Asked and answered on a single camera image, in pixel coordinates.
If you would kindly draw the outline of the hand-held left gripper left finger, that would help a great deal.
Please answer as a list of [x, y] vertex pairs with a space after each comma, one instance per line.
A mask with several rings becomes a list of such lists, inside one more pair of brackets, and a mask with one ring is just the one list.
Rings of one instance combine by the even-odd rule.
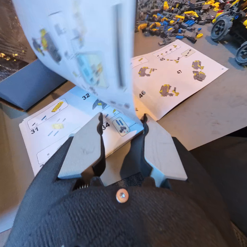
[[62, 167], [59, 179], [81, 177], [89, 181], [100, 177], [106, 168], [103, 142], [103, 114], [96, 114], [76, 134], [74, 134]]

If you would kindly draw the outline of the dark blue cardboard box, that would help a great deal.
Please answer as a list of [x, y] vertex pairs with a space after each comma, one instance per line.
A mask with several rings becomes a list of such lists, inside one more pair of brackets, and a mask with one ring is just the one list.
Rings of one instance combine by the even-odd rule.
[[1, 1], [0, 11], [1, 103], [26, 111], [67, 80], [38, 60], [12, 1]]

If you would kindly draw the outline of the pile of toy parts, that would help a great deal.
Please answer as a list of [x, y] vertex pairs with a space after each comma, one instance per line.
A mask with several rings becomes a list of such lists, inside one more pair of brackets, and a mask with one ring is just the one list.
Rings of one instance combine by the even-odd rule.
[[137, 0], [135, 32], [146, 37], [157, 36], [160, 46], [175, 39], [191, 43], [203, 36], [201, 26], [212, 22], [212, 12], [222, 10], [224, 1], [215, 0]]

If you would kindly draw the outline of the white instruction booklet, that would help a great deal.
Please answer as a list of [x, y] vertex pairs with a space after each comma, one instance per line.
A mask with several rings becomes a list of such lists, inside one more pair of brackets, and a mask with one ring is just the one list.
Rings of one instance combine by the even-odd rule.
[[76, 86], [20, 129], [36, 175], [97, 113], [108, 156], [228, 69], [180, 40], [132, 57], [135, 1], [13, 1], [38, 59]]

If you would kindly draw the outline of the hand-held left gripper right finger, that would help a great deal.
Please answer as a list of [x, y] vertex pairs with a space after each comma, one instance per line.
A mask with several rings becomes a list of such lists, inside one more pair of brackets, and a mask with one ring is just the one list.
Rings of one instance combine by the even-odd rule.
[[167, 179], [186, 181], [187, 174], [171, 135], [148, 114], [143, 116], [143, 127], [143, 177], [154, 179], [156, 186], [163, 186]]

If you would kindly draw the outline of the grey desk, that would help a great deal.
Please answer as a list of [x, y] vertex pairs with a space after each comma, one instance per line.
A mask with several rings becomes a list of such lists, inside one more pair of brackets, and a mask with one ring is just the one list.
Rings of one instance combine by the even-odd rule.
[[[203, 37], [195, 44], [187, 39], [183, 42], [228, 71], [158, 121], [188, 150], [246, 127], [246, 67], [235, 62], [237, 48], [230, 38], [218, 43], [211, 40], [211, 28], [212, 24], [202, 26]], [[19, 124], [73, 87], [65, 82], [27, 112], [1, 104], [1, 233], [12, 227], [18, 205], [34, 178]]]

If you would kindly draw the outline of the yellow black toy vehicle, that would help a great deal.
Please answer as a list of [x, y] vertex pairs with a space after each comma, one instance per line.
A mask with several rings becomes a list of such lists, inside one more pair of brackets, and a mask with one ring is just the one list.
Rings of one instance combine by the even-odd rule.
[[217, 12], [212, 20], [211, 39], [214, 42], [222, 41], [230, 35], [240, 47], [236, 51], [237, 64], [247, 65], [247, 1], [227, 1], [224, 9]]

